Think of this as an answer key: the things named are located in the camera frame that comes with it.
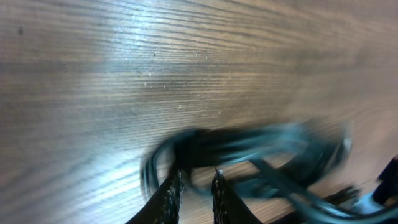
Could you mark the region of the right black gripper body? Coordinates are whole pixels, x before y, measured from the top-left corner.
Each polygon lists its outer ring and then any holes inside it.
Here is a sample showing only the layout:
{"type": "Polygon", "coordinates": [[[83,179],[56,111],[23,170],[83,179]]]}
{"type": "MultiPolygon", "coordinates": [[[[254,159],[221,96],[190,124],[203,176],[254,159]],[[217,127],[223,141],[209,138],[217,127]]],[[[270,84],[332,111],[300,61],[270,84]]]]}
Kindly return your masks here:
{"type": "Polygon", "coordinates": [[[397,195],[397,157],[394,157],[378,177],[378,187],[372,198],[380,205],[384,205],[390,198],[397,195]]]}

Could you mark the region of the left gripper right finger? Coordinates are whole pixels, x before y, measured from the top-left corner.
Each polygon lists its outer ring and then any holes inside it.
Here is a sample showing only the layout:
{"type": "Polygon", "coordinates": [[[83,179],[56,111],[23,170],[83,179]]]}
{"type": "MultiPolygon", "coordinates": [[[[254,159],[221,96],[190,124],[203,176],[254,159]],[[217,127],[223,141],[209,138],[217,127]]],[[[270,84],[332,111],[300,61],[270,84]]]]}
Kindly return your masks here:
{"type": "Polygon", "coordinates": [[[230,186],[221,170],[211,183],[214,224],[262,224],[230,186]]]}

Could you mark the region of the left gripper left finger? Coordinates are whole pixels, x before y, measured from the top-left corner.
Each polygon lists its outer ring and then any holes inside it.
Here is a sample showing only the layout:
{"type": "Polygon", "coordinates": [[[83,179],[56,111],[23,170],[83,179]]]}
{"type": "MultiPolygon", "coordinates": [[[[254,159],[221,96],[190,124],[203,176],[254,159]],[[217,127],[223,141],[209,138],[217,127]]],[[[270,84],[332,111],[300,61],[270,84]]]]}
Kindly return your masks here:
{"type": "Polygon", "coordinates": [[[182,193],[181,171],[172,167],[154,195],[126,224],[178,224],[182,193]]]}

